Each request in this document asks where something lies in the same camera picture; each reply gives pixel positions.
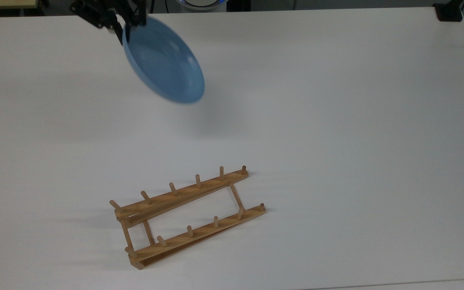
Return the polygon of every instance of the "white table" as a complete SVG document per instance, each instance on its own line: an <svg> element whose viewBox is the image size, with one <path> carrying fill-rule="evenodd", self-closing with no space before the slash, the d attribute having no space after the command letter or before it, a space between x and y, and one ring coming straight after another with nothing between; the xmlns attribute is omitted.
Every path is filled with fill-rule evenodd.
<svg viewBox="0 0 464 290"><path fill-rule="evenodd" d="M433 8L155 17L201 64L197 104L154 95L80 18L0 19L0 290L464 279L464 22ZM268 213L130 266L108 201L220 165L247 165L239 195ZM223 190L151 226L170 237L236 210Z"/></svg>

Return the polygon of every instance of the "wooden peg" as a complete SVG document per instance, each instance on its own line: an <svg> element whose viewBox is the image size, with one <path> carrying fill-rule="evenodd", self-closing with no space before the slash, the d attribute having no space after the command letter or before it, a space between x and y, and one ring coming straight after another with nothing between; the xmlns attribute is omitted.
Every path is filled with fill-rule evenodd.
<svg viewBox="0 0 464 290"><path fill-rule="evenodd" d="M241 217L243 216L243 211L244 211L243 208L239 209L239 213L237 213L237 219L241 219Z"/></svg>
<svg viewBox="0 0 464 290"><path fill-rule="evenodd" d="M141 191L141 195L146 201L147 204L151 204L151 200L149 199L148 195L146 194L146 191Z"/></svg>
<svg viewBox="0 0 464 290"><path fill-rule="evenodd" d="M118 210L119 213L124 213L124 210L119 206L114 200L110 200L110 205L112 205L115 209Z"/></svg>
<svg viewBox="0 0 464 290"><path fill-rule="evenodd" d="M195 178L197 179L197 189L201 188L201 183L199 181L199 174L195 175Z"/></svg>
<svg viewBox="0 0 464 290"><path fill-rule="evenodd" d="M159 240L159 244L161 244L163 247L168 246L168 243L166 243L166 241L161 236L158 236L157 239Z"/></svg>
<svg viewBox="0 0 464 290"><path fill-rule="evenodd" d="M177 197L178 193L176 192L175 185L172 182L170 182L169 187L170 187L171 192L173 193L173 195Z"/></svg>
<svg viewBox="0 0 464 290"><path fill-rule="evenodd" d="M193 229L191 226L187 226L187 233L189 235L189 237L193 237Z"/></svg>
<svg viewBox="0 0 464 290"><path fill-rule="evenodd" d="M127 246L127 247L125 248L125 252L127 252L130 256L132 256L132 257L134 257L134 258L138 257L138 255L134 252L134 250L130 249L129 246Z"/></svg>

